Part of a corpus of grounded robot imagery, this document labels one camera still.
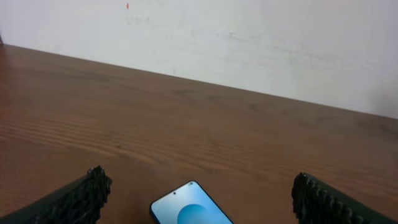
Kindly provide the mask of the blue Galaxy smartphone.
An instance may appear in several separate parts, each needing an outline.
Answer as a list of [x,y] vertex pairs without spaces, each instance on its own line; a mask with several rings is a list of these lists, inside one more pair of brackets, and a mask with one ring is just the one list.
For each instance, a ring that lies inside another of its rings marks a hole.
[[204,188],[191,180],[153,201],[150,215],[158,224],[232,224]]

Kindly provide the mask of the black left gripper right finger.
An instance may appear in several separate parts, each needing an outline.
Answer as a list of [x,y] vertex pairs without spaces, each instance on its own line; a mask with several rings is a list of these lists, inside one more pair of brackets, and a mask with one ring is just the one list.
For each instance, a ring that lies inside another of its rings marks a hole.
[[295,177],[291,196],[300,224],[397,224],[305,172]]

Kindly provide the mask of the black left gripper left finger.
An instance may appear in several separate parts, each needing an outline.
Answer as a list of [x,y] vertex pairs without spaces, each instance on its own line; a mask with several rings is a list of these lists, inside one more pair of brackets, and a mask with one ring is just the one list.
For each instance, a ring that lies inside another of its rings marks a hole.
[[112,183],[101,166],[90,168],[74,182],[1,217],[1,224],[95,224]]

